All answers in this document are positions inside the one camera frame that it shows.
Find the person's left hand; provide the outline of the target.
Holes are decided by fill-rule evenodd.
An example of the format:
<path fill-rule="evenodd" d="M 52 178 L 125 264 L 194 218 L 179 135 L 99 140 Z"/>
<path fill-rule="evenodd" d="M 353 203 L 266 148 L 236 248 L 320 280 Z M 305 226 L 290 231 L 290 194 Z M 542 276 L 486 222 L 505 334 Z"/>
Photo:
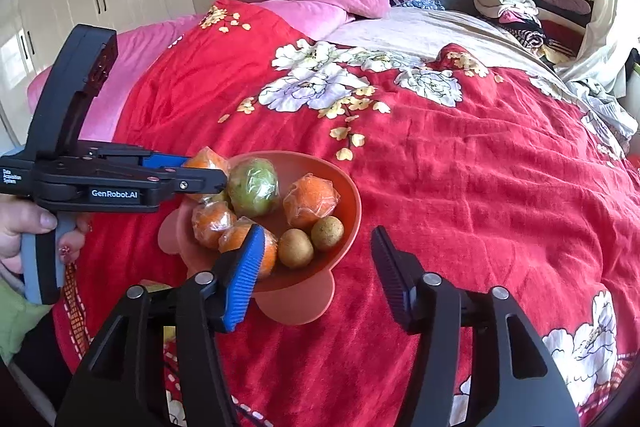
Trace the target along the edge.
<path fill-rule="evenodd" d="M 11 195 L 1 195 L 0 208 L 1 262 L 10 272 L 22 274 L 23 236 L 53 232 L 58 221 L 50 211 Z M 88 213 L 81 213 L 76 218 L 75 228 L 60 237 L 58 255 L 64 265 L 69 265 L 78 259 L 81 248 L 86 243 L 86 236 L 91 230 L 91 216 Z"/>

